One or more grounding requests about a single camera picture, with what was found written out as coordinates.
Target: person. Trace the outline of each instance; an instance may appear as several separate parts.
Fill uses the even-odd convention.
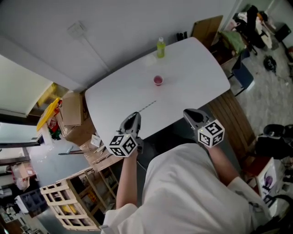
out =
[[[239,176],[223,151],[179,145],[154,158],[137,207],[135,151],[123,162],[116,210],[107,211],[105,234],[251,233],[269,210]]]

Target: white table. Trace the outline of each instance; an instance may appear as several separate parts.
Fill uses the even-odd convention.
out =
[[[161,75],[164,83],[155,86]],[[106,146],[122,121],[141,111],[139,136],[145,139],[183,117],[186,108],[200,108],[230,88],[212,54],[195,38],[169,45],[165,57],[156,51],[112,73],[86,91],[87,107]]]

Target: green cloth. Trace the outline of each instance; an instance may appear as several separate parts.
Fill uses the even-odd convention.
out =
[[[223,43],[228,49],[240,54],[245,49],[245,44],[239,32],[221,31],[219,34],[224,38]]]

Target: sleeve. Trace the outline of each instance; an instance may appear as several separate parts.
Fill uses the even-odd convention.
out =
[[[255,229],[261,225],[265,225],[271,219],[268,206],[240,177],[236,177],[228,185],[228,189],[247,200]]]
[[[125,206],[121,207],[118,210],[109,210],[105,214],[104,223],[100,228],[102,229],[102,234],[116,234],[118,232],[118,225],[121,224],[123,221],[125,221],[129,216],[131,216],[135,211],[137,210],[137,207],[133,204],[126,204]],[[107,229],[111,229],[110,232],[107,232],[104,227],[107,227]]]

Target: blue chair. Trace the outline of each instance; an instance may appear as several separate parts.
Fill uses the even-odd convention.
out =
[[[250,53],[248,48],[246,48],[238,57],[235,65],[232,67],[232,75],[228,77],[228,80],[231,79],[233,76],[239,81],[242,85],[242,90],[237,93],[235,96],[238,96],[246,89],[250,89],[254,85],[254,79],[252,74],[248,71],[245,65],[242,63],[242,60],[245,58],[250,57]]]

